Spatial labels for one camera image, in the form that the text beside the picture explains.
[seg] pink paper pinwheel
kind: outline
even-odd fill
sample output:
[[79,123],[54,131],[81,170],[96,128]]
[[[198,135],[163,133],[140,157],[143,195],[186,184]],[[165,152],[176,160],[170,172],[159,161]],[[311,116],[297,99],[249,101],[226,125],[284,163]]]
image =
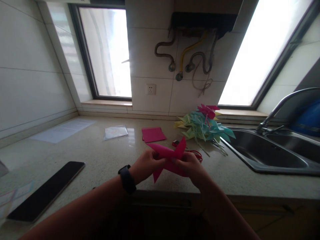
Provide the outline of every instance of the pink paper pinwheel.
[[204,116],[207,116],[209,119],[214,119],[216,114],[214,113],[215,110],[220,110],[217,106],[206,106],[204,104],[201,104],[201,107],[198,106],[199,111],[201,112]]
[[182,177],[187,177],[187,174],[184,171],[182,171],[179,167],[174,165],[173,162],[171,162],[171,160],[170,160],[171,158],[177,158],[180,160],[182,159],[182,155],[183,155],[184,150],[186,149],[186,146],[187,146],[186,139],[184,137],[182,138],[181,142],[176,147],[176,150],[172,150],[170,148],[164,147],[164,146],[162,146],[160,144],[156,144],[156,143],[149,143],[147,145],[159,154],[158,159],[162,159],[162,158],[169,159],[163,168],[160,168],[160,169],[153,172],[154,183],[156,183],[156,181],[159,178],[163,169],[166,169],[170,172],[178,174]]

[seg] wire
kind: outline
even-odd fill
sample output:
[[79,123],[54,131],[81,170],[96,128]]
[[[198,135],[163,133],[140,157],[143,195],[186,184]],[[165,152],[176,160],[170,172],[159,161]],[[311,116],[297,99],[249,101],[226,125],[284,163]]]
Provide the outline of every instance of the wire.
[[210,72],[208,72],[207,80],[206,80],[206,82],[205,82],[205,84],[204,84],[204,86],[203,86],[202,88],[197,88],[197,87],[194,85],[194,75],[195,75],[195,73],[196,73],[196,71],[197,71],[197,69],[198,69],[201,61],[202,61],[202,58],[201,58],[201,60],[199,61],[198,65],[196,66],[196,68],[194,69],[194,72],[193,72],[193,74],[192,74],[192,86],[193,86],[195,89],[200,90],[200,93],[199,93],[199,95],[198,95],[198,98],[201,96],[201,94],[204,95],[204,91],[205,91],[206,89],[208,89],[208,88],[211,86],[211,83],[213,82],[213,79],[212,79],[212,78],[209,78]]
[[213,43],[212,43],[212,47],[211,47],[211,50],[210,50],[210,58],[209,58],[209,70],[207,71],[206,70],[206,55],[203,53],[203,52],[196,52],[194,53],[191,58],[190,58],[190,61],[189,61],[189,66],[192,65],[192,60],[195,56],[197,55],[200,55],[202,57],[202,69],[203,69],[203,73],[204,74],[209,74],[211,69],[212,69],[212,64],[213,64],[213,49],[216,45],[216,42],[218,40],[218,34],[217,34],[217,29],[214,30],[214,34],[213,34]]
[[192,44],[191,46],[189,46],[189,47],[187,47],[186,49],[183,50],[183,52],[182,52],[182,54],[181,54],[181,58],[180,58],[180,72],[182,72],[184,54],[185,54],[187,51],[189,51],[189,50],[195,48],[196,46],[198,46],[199,44],[201,44],[201,43],[203,42],[203,40],[206,38],[207,33],[208,33],[208,31],[206,30],[206,31],[204,32],[204,34],[202,35],[202,38],[201,38],[198,42],[196,42],[195,44]]

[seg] hand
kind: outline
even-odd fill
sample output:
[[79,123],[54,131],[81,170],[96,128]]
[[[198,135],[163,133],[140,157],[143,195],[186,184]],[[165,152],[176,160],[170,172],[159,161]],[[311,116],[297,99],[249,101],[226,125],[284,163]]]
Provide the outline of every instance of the hand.
[[157,153],[152,149],[144,150],[143,154],[136,160],[129,172],[137,185],[147,179],[155,170],[164,167],[166,159],[155,160]]
[[197,188],[200,189],[206,181],[211,181],[207,171],[193,153],[184,152],[182,161],[176,158],[171,159],[171,161],[189,175],[191,182]]

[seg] sticky note pad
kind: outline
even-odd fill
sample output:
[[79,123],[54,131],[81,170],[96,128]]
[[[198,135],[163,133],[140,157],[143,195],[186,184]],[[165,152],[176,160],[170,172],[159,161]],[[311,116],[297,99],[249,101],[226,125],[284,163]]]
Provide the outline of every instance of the sticky note pad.
[[142,140],[146,143],[167,139],[160,127],[142,128]]

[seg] window frame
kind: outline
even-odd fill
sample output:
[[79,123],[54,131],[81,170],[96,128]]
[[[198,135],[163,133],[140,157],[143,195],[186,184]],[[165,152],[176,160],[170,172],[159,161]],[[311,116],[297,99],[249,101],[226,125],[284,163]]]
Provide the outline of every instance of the window frame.
[[117,97],[117,96],[101,96],[98,94],[98,89],[93,73],[92,63],[88,51],[88,45],[85,38],[81,16],[79,12],[80,7],[89,7],[89,8],[105,8],[105,9],[125,9],[124,0],[114,0],[108,1],[110,4],[100,4],[99,1],[96,4],[73,4],[69,3],[69,10],[72,18],[72,23],[75,29],[76,37],[78,40],[81,56],[83,59],[84,67],[88,77],[89,86],[93,99],[98,100],[115,100],[115,101],[132,101],[132,97]]
[[278,59],[276,60],[275,64],[271,68],[271,71],[264,80],[264,83],[260,87],[260,90],[255,96],[251,106],[218,104],[218,107],[221,109],[257,110],[263,98],[266,96],[272,84],[275,82],[278,75],[280,74],[284,65],[287,63],[293,51],[300,45],[300,43],[302,42],[302,38],[304,37],[305,33],[307,32],[307,30],[309,29],[309,27],[311,26],[311,24],[313,23],[313,21],[319,13],[320,2],[313,1],[310,4],[307,11],[305,12],[305,14],[303,15],[303,17],[301,18],[297,27],[293,31],[292,35],[290,36],[286,46],[284,47]]

